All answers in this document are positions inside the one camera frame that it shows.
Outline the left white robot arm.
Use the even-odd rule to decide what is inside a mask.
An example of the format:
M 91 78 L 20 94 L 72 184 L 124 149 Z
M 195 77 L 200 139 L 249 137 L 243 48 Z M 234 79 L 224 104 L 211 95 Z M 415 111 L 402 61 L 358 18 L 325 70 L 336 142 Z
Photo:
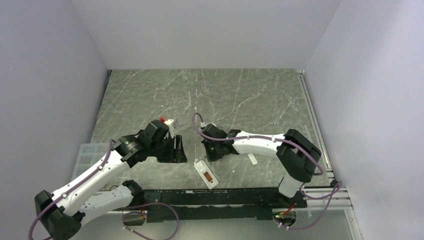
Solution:
M 187 162 L 182 136 L 175 134 L 175 125 L 174 119 L 155 119 L 136 134 L 111 140 L 106 154 L 73 181 L 53 192 L 38 193 L 34 198 L 37 217 L 28 238 L 33 238 L 38 222 L 50 240 L 69 240 L 82 226 L 112 210 L 137 210 L 155 204 L 156 200 L 134 180 L 126 180 L 101 194 L 97 192 L 113 177 L 149 157 L 159 163 Z

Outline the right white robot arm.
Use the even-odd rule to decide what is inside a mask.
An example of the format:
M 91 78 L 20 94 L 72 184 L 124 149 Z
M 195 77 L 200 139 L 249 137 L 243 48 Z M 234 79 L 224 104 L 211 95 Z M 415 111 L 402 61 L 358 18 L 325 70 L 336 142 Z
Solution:
M 212 123 L 199 130 L 208 161 L 214 162 L 226 155 L 262 155 L 277 159 L 286 170 L 278 185 L 276 203 L 287 208 L 295 201 L 298 190 L 311 182 L 313 176 L 321 176 L 324 169 L 319 160 L 321 150 L 296 129 L 284 134 L 254 134 L 239 129 L 229 132 Z

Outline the aluminium frame rail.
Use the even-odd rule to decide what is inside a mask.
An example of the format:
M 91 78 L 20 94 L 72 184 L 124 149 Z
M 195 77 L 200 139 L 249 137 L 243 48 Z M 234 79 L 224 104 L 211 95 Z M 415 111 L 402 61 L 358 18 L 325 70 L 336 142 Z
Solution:
M 301 87 L 301 90 L 303 92 L 303 95 L 305 97 L 306 107 L 307 111 L 309 113 L 310 120 L 312 122 L 312 129 L 314 132 L 313 139 L 317 141 L 317 146 L 320 148 L 322 152 L 322 156 L 320 159 L 320 162 L 323 164 L 325 169 L 324 176 L 327 179 L 327 185 L 322 187 L 312 187 L 308 186 L 305 187 L 303 190 L 308 195 L 306 197 L 306 201 L 308 204 L 308 207 L 311 210 L 319 210 L 320 208 L 323 208 L 328 203 L 329 197 L 325 197 L 326 195 L 329 195 L 336 183 L 338 183 L 337 178 L 334 175 L 334 171 L 332 169 L 332 165 L 330 163 L 330 159 L 327 153 L 326 146 L 324 144 L 324 140 L 320 131 L 320 127 L 317 121 L 317 117 L 314 111 L 314 108 L 312 106 L 312 101 L 308 93 L 308 89 L 306 86 L 306 81 L 304 78 L 304 70 L 297 70 L 296 76 L 299 80 L 299 84 Z M 349 196 L 349 193 L 345 187 L 340 188 L 340 190 L 331 198 L 330 203 L 328 204 L 328 210 L 351 210 L 353 208 L 352 202 Z

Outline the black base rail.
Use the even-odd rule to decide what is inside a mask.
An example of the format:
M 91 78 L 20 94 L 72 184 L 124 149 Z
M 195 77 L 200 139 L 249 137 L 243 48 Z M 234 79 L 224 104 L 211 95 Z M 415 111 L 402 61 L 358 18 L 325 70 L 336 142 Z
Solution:
M 175 220 L 243 219 L 271 220 L 278 209 L 306 208 L 307 201 L 297 192 L 288 198 L 275 187 L 218 189 L 142 189 L 133 180 L 126 180 L 134 199 L 124 211 L 141 210 L 148 223 Z

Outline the white battery cover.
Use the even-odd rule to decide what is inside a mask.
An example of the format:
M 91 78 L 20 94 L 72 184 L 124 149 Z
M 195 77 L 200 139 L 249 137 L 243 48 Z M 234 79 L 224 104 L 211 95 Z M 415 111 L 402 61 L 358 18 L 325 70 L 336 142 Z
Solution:
M 256 157 L 255 157 L 254 154 L 249 153 L 248 154 L 248 158 L 250 159 L 250 162 L 252 163 L 252 165 L 257 165 L 258 164 L 258 161 L 257 161 L 257 159 L 256 159 Z

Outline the clear plastic organizer box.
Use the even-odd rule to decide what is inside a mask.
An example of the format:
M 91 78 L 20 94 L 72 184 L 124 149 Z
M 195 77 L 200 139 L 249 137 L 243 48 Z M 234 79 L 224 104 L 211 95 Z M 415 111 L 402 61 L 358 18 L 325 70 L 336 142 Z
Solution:
M 80 146 L 71 181 L 80 176 L 92 165 L 97 163 L 108 151 L 109 144 L 106 143 L 84 143 Z

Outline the white remote control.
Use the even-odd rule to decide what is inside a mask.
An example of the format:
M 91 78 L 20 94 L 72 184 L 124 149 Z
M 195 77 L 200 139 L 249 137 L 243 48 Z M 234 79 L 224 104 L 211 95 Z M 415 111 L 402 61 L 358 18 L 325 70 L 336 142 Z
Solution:
M 194 168 L 209 190 L 212 190 L 219 184 L 217 178 L 203 160 L 196 161 L 194 163 Z

